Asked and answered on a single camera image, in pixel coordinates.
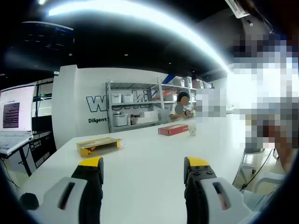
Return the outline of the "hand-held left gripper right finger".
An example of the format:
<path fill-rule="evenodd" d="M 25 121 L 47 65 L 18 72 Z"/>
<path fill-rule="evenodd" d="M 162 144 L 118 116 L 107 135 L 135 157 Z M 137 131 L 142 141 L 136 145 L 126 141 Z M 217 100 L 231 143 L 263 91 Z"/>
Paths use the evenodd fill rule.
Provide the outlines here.
<path fill-rule="evenodd" d="M 184 158 L 184 185 L 188 224 L 248 224 L 257 215 L 243 194 L 217 177 L 204 159 Z"/>

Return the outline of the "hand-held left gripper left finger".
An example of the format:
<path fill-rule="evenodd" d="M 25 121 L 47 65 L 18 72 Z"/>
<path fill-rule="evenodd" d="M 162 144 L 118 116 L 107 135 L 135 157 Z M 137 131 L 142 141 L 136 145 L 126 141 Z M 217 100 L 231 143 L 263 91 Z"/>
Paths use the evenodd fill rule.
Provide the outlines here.
<path fill-rule="evenodd" d="M 99 224 L 103 180 L 103 157 L 85 159 L 71 177 L 62 178 L 45 192 L 42 204 L 27 193 L 34 200 L 27 210 L 43 224 Z"/>

